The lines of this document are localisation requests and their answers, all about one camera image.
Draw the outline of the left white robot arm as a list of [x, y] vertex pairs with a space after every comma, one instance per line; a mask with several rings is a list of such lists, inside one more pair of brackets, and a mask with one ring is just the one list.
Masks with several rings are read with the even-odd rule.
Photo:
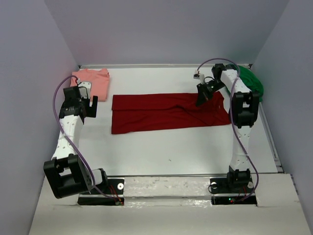
[[95, 118], [98, 97], [91, 96], [91, 82], [63, 89], [65, 100], [54, 112], [60, 128], [57, 146], [44, 173], [58, 199], [95, 190], [104, 193], [109, 181], [102, 168], [92, 170], [78, 149], [85, 118]]

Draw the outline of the red t shirt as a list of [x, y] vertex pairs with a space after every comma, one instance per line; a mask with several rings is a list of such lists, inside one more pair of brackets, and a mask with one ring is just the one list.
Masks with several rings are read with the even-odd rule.
[[220, 92], [200, 106], [196, 105], [197, 98], [196, 93], [114, 95], [111, 133], [230, 124]]

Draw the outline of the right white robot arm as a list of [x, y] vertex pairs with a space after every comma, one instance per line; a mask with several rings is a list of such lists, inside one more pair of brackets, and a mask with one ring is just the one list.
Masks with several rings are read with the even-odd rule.
[[208, 190], [211, 194], [229, 194], [244, 191], [252, 194], [255, 183], [251, 171], [256, 167], [248, 154], [250, 133], [258, 117], [259, 94], [249, 89], [240, 78], [237, 65], [215, 64], [210, 81], [196, 70], [194, 78], [197, 85], [197, 106], [212, 100], [213, 95], [222, 88], [230, 92], [229, 119], [233, 130], [232, 159], [224, 178], [212, 178]]

